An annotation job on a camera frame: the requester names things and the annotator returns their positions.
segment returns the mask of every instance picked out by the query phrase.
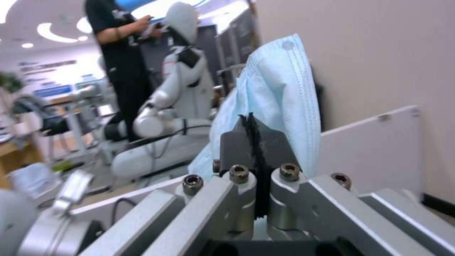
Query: person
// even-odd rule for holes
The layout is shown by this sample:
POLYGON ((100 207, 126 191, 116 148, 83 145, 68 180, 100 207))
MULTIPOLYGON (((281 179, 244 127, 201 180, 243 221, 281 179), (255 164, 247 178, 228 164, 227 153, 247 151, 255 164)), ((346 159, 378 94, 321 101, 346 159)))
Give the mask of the person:
MULTIPOLYGON (((85 12, 101 47, 107 76, 114 86, 120 114, 125 120, 128 140, 138 140, 133 122, 152 93, 139 38, 149 28, 152 17, 147 15, 136 20, 114 0, 86 0, 85 12)), ((148 36, 159 38, 161 32, 153 29, 148 36)))

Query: chair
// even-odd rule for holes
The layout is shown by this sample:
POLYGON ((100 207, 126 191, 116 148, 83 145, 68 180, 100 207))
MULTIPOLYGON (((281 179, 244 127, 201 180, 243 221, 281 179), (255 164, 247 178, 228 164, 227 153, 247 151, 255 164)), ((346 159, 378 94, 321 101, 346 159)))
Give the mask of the chair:
MULTIPOLYGON (((34 112, 42 119, 42 126, 40 132, 43 136, 49 137, 49 158, 54 162, 54 136, 59 135, 62 147, 68 153, 71 151, 66 144, 64 133, 69 132, 71 129, 68 126, 68 121, 65 117, 58 114, 57 109, 50 104, 50 102, 35 97, 32 95, 22 95, 13 102, 12 113, 22 114, 34 112)), ((82 116, 77 113, 77 120, 81 126, 82 134, 88 134, 92 131, 90 127, 84 122, 82 116)))

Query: silver metal bar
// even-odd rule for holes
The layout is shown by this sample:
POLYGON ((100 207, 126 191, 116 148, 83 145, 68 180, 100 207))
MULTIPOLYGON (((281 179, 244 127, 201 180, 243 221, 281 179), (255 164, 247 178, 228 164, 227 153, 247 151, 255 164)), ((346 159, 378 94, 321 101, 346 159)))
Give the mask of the silver metal bar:
MULTIPOLYGON (((98 203, 74 209, 70 211, 70 214, 72 214, 78 221, 98 220, 105 227, 110 227, 112 208, 117 200, 120 198, 128 198, 139 203, 149 193, 157 189, 173 194, 175 188, 182 183, 183 178, 184 177, 175 178, 143 189, 125 193, 120 196, 112 197, 98 203)), ((126 213, 128 213, 130 209, 131 207, 129 205, 119 205, 117 217, 121 218, 126 213)))
POLYGON ((391 189, 360 199, 436 255, 455 255, 455 228, 391 189))
POLYGON ((182 198, 155 190, 80 255, 139 255, 184 206, 182 198))
POLYGON ((275 170, 271 193, 321 240, 343 237, 366 255, 432 255, 328 176, 287 182, 275 170))
POLYGON ((144 256, 197 255, 209 239, 222 239, 239 212, 234 183, 213 177, 180 212, 144 256))

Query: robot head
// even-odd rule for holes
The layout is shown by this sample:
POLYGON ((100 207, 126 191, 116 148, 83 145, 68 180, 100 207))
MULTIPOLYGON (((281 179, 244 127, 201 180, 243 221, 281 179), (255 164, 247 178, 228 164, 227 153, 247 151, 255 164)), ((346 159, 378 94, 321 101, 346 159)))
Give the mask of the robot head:
POLYGON ((196 9, 182 2, 173 4, 164 18, 164 25, 174 39, 176 46, 189 46, 197 39, 196 9))

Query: person's arm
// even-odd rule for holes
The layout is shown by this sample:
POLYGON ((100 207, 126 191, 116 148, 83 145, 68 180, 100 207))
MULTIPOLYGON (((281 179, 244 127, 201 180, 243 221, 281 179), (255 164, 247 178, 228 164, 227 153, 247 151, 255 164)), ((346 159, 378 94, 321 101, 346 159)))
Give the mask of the person's arm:
POLYGON ((100 1, 86 0, 85 11, 93 33, 100 44, 116 42, 133 33, 141 33, 148 27, 151 19, 147 15, 133 23, 114 28, 110 20, 112 14, 100 1))
POLYGON ((150 16, 145 16, 137 21, 118 27, 118 28, 107 28, 96 33, 96 39, 100 44, 113 43, 122 40, 134 33, 141 33, 147 29, 149 25, 150 16))

